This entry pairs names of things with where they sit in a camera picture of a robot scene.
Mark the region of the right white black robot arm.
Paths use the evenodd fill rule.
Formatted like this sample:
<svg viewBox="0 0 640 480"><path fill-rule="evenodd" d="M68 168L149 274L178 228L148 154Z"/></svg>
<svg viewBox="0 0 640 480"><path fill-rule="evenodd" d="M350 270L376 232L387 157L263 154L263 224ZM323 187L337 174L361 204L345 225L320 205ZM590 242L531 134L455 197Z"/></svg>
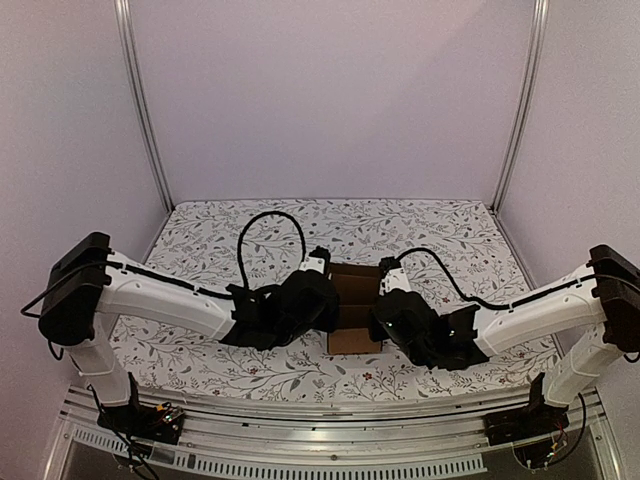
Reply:
<svg viewBox="0 0 640 480"><path fill-rule="evenodd" d="M564 409L626 354L639 350L639 268L607 245L563 278L502 304L462 294L463 308L439 314L414 291L400 256L386 257L372 316L415 366L464 370L522 343L579 326L583 336L531 391Z"/></svg>

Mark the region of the brown cardboard box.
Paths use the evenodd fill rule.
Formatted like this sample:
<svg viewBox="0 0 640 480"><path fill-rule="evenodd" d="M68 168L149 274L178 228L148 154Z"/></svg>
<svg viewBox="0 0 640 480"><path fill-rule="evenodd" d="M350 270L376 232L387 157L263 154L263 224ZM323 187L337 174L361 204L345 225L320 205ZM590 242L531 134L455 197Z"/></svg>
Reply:
<svg viewBox="0 0 640 480"><path fill-rule="evenodd" d="M379 268L331 263L329 273L339 295L339 316L336 330L327 336L328 354L380 353L382 341L372 339L375 322L371 314L379 295Z"/></svg>

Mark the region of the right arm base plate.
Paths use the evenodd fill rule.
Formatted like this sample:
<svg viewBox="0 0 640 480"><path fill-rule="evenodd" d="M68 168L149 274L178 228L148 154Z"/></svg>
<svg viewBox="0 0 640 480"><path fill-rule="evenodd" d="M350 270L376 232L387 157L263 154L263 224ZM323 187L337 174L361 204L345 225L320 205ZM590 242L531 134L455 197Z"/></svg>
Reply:
<svg viewBox="0 0 640 480"><path fill-rule="evenodd" d="M569 426L568 408L526 405L482 417L484 435L491 446L546 435Z"/></svg>

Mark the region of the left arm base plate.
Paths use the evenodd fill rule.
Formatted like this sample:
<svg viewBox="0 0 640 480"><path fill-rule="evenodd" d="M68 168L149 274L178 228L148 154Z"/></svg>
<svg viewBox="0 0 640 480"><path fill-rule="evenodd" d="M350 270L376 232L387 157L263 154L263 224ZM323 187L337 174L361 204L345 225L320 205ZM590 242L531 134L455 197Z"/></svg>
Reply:
<svg viewBox="0 0 640 480"><path fill-rule="evenodd" d="M185 411L165 402L156 406L141 404L134 395L126 405L105 406L99 403L98 424L123 437L135 437L177 445L183 430Z"/></svg>

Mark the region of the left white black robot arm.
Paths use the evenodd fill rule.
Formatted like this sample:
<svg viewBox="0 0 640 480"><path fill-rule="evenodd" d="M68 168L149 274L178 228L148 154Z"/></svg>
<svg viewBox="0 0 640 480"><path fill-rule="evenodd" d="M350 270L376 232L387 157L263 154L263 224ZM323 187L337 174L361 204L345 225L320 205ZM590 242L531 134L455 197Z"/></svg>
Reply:
<svg viewBox="0 0 640 480"><path fill-rule="evenodd" d="M305 255L283 283L255 290L230 285L215 292L148 269L114 251L93 232L50 270L46 289L21 315L69 354L106 408L132 408L137 385L117 360L97 315L126 315L190 330L223 345L264 351L284 347L310 330L336 328L339 295L322 248Z"/></svg>

